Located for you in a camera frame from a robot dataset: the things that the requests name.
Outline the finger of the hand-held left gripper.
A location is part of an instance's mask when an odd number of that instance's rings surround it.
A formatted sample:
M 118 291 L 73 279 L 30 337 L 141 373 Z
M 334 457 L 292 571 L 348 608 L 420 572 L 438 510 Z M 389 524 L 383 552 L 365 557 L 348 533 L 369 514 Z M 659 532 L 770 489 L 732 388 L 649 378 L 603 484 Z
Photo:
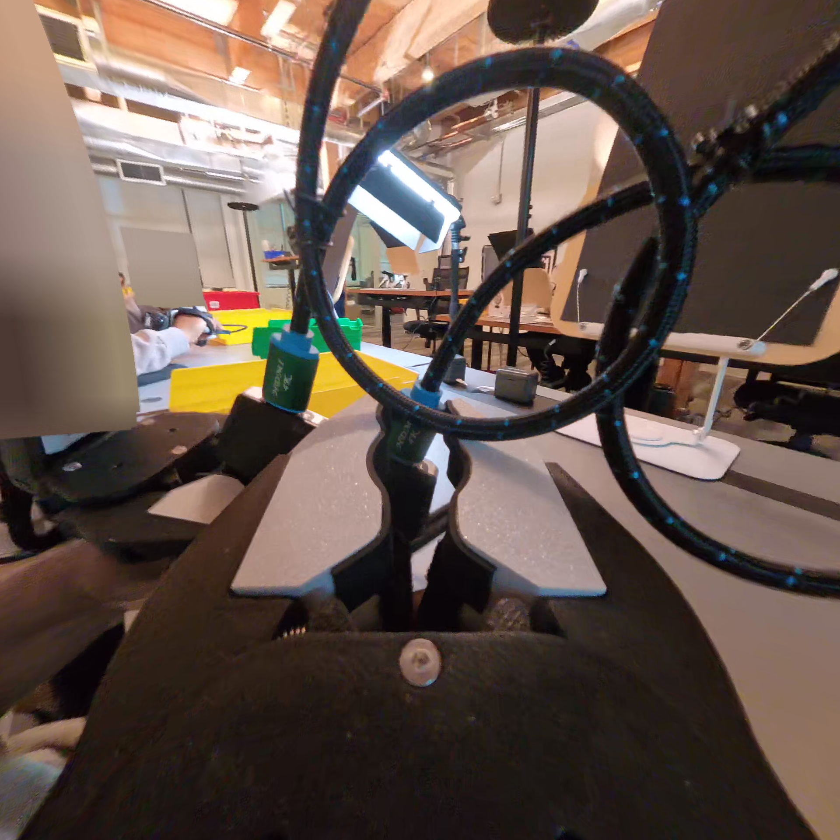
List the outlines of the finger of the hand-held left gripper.
M 210 524 L 242 492 L 238 479 L 213 474 L 167 491 L 148 509 L 150 515 Z

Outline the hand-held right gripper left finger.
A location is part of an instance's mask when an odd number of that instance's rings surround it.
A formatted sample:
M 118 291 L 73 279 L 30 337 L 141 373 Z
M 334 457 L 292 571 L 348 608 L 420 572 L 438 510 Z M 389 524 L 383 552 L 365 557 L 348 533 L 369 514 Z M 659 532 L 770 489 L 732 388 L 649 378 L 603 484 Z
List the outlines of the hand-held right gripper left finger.
M 373 401 L 323 420 L 290 455 L 231 584 L 242 596 L 372 597 L 392 569 L 391 513 L 371 452 Z

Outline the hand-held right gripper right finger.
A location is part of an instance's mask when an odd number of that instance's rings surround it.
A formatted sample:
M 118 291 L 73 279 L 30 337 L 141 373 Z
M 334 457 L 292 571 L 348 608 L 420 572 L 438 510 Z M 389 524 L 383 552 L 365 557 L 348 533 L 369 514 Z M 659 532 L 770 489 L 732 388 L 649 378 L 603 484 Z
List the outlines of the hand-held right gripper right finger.
M 447 438 L 453 536 L 490 595 L 600 597 L 606 583 L 535 445 Z

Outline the dark grey port hub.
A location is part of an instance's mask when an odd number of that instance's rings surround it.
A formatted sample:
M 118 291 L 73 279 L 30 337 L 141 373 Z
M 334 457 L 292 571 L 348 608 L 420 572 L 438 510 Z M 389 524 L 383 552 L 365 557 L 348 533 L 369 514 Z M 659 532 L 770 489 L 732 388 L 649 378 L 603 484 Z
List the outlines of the dark grey port hub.
M 438 468 L 429 459 L 408 464 L 389 458 L 386 461 L 385 488 L 391 505 L 395 540 L 412 553 L 424 544 Z

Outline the yellow plastic bin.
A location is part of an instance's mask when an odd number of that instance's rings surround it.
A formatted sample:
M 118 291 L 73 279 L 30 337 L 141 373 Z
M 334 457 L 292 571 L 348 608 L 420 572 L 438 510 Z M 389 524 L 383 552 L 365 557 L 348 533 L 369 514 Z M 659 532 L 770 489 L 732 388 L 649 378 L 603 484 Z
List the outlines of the yellow plastic bin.
M 403 362 L 391 362 L 367 352 L 360 357 L 371 370 L 396 390 L 411 387 L 418 372 Z M 255 387 L 258 396 L 264 382 L 265 360 L 208 365 L 177 370 L 171 376 L 170 410 L 174 413 L 227 414 L 236 397 Z M 309 410 L 332 417 L 357 402 L 364 391 L 331 353 L 322 353 Z
M 272 320 L 289 320 L 291 314 L 291 310 L 279 308 L 211 312 L 222 331 L 209 339 L 208 343 L 223 346 L 251 345 L 255 329 L 268 327 Z

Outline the person's left forearm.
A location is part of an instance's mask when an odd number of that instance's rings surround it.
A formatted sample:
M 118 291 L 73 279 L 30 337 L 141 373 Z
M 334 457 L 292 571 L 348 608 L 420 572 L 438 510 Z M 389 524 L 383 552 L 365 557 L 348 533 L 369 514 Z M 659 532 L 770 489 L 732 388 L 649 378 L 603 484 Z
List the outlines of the person's left forearm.
M 125 563 L 90 542 L 65 542 L 1 574 L 1 712 L 120 625 L 173 560 Z

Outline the dark pole base block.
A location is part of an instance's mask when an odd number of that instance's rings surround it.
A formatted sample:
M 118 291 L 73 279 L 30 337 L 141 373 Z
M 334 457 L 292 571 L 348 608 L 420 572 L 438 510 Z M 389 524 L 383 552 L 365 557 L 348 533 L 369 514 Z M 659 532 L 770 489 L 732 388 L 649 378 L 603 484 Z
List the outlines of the dark pole base block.
M 540 375 L 536 370 L 502 367 L 496 371 L 493 394 L 506 403 L 530 406 L 537 395 Z

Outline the white board stand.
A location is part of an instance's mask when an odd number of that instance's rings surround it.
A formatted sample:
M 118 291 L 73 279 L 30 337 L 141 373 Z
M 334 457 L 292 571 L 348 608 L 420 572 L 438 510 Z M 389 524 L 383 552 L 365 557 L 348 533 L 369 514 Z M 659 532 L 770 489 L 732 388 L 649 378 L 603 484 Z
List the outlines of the white board stand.
M 646 464 L 698 480 L 719 480 L 739 455 L 736 444 L 713 436 L 715 410 L 730 360 L 762 361 L 769 352 L 773 328 L 804 300 L 838 279 L 838 268 L 825 269 L 811 285 L 756 338 L 706 333 L 672 332 L 665 349 L 709 355 L 717 360 L 717 372 L 703 424 L 689 430 L 633 414 L 622 417 L 636 458 Z

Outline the wooden office desk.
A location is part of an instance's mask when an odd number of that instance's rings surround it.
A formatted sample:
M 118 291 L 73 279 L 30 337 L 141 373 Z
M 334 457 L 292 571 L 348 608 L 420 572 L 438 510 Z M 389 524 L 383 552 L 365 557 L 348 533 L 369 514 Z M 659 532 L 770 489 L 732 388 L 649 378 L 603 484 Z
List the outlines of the wooden office desk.
M 392 312 L 396 309 L 425 309 L 434 298 L 443 298 L 443 291 L 427 291 L 410 288 L 363 288 L 352 287 L 349 301 L 362 306 L 378 308 L 381 313 L 382 346 L 392 347 Z
M 490 373 L 506 367 L 510 343 L 508 320 L 481 317 L 464 340 L 469 366 Z M 536 371 L 543 386 L 578 392 L 592 382 L 590 368 L 594 359 L 593 339 L 564 334 L 543 320 L 520 326 L 512 360 L 513 366 L 521 370 Z

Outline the black office chair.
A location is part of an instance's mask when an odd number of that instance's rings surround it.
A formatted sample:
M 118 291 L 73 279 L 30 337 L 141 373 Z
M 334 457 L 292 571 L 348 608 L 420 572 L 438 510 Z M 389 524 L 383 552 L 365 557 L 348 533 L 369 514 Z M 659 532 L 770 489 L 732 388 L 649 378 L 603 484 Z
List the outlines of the black office chair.
M 403 330 L 411 337 L 410 340 L 423 339 L 424 348 L 435 351 L 448 328 L 441 318 L 448 312 L 450 304 L 451 272 L 449 268 L 435 268 L 432 279 L 425 278 L 423 283 L 426 291 L 443 291 L 444 297 L 432 299 L 425 309 L 417 309 L 417 317 L 405 320 Z
M 813 447 L 814 439 L 839 438 L 839 397 L 831 391 L 775 376 L 761 380 L 758 372 L 750 371 L 733 393 L 732 401 L 747 422 L 768 421 L 792 430 L 788 439 L 766 440 L 767 444 L 825 458 L 827 455 Z

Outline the black floor lamp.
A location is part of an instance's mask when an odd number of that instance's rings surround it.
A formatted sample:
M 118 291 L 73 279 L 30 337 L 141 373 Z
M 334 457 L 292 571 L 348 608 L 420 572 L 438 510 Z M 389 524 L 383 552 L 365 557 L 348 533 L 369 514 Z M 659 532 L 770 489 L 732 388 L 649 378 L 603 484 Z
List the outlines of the black floor lamp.
M 257 280 L 256 264 L 254 259 L 254 250 L 251 241 L 251 234 L 249 228 L 249 216 L 259 210 L 259 205 L 252 202 L 233 201 L 228 202 L 227 207 L 241 215 L 243 228 L 245 231 L 245 246 L 248 258 L 248 267 L 251 278 L 251 283 L 256 294 L 259 294 L 259 283 Z

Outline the black light stand pole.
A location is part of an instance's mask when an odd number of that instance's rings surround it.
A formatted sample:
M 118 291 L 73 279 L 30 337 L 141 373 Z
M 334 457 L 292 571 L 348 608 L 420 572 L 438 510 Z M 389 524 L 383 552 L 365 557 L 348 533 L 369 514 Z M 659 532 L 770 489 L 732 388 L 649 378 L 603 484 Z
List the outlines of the black light stand pole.
M 466 226 L 465 219 L 459 216 L 451 225 L 449 233 L 449 305 L 448 317 L 450 326 L 455 324 L 459 314 L 460 292 L 460 264 L 462 260 L 461 234 Z

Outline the led light panel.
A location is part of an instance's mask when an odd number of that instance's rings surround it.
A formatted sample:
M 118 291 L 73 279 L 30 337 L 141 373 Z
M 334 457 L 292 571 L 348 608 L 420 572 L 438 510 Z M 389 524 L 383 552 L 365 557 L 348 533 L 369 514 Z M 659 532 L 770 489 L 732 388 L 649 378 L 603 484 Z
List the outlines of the led light panel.
M 349 205 L 366 217 L 387 248 L 440 250 L 461 217 L 453 196 L 398 152 L 382 152 L 352 190 Z

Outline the black disc on pole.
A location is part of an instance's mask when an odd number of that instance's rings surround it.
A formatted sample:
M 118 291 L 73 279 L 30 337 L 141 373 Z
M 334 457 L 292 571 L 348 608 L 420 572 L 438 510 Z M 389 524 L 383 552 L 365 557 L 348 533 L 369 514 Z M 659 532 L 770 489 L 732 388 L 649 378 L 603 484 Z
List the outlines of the black disc on pole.
M 567 36 L 585 24 L 593 15 L 596 5 L 595 1 L 492 1 L 488 6 L 488 23 L 491 32 L 506 44 L 516 46 L 529 43 L 541 46 L 548 40 Z M 520 246 L 529 237 L 540 91 L 540 87 L 528 90 L 516 246 Z M 519 272 L 511 282 L 508 367 L 518 365 L 523 279 L 523 272 Z

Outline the silver air duct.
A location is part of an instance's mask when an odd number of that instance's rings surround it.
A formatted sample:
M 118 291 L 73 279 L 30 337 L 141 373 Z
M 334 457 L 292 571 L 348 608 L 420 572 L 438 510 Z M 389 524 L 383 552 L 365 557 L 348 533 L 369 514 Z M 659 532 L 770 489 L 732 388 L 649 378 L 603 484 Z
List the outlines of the silver air duct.
M 662 1 L 600 1 L 587 21 L 559 40 L 564 46 L 593 51 L 655 15 Z

